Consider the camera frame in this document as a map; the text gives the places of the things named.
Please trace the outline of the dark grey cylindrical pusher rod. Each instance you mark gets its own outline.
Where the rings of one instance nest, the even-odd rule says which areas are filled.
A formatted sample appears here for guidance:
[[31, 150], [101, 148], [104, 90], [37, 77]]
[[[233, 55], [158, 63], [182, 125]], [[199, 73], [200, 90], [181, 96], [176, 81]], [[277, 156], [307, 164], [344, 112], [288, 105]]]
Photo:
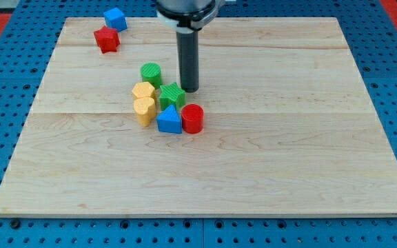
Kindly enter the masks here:
[[192, 93], [199, 89], [198, 33], [176, 33], [181, 88]]

